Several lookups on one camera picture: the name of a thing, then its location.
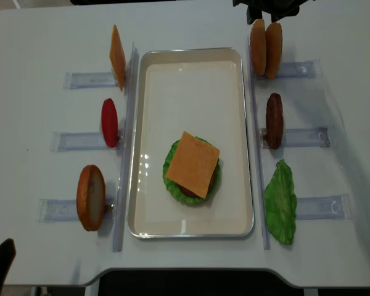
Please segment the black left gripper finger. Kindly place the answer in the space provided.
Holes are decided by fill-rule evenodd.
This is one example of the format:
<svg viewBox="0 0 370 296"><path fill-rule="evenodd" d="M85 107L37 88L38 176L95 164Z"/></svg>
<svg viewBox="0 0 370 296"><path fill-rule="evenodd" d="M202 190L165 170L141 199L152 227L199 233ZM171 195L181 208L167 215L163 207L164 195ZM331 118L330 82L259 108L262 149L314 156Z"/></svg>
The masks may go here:
<svg viewBox="0 0 370 296"><path fill-rule="evenodd" d="M0 245L0 294L15 256L14 240L8 238Z"/></svg>

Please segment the black robot arm far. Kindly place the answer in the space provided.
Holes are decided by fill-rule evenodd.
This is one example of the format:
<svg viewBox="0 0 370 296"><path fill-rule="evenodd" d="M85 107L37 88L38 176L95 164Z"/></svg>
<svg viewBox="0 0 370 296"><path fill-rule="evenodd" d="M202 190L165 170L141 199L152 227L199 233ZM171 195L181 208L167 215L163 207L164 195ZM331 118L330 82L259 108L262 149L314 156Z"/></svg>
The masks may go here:
<svg viewBox="0 0 370 296"><path fill-rule="evenodd" d="M302 1L244 1L247 5L247 21L253 23L262 18L262 13L271 15L272 21L284 17L295 16L299 12ZM99 132L78 133L75 137L81 144L75 150L119 150L121 156L117 159L121 163L121 175L127 176L129 168L128 157L130 156L130 128L133 123L133 111L135 104L136 70L138 63L138 51L132 48L130 60L126 60L123 52L120 34L116 25L112 25L110 35L110 61L112 70L109 76L113 78L112 86L120 89L120 94L126 102L125 127L120 129L120 116L117 113L115 101L112 98L105 99L99 105ZM114 220L113 251L122 250L123 240L123 202L127 190L127 181L120 181L119 188L115 191L113 201L107 194L107 186L101 169L96 165L86 165L77 180L77 196L69 201L71 206L76 207L75 219L82 224L86 231L96 232L101 229L106 216ZM4 282L16 257L17 245L13 238L9 237L0 244L0 294Z"/></svg>

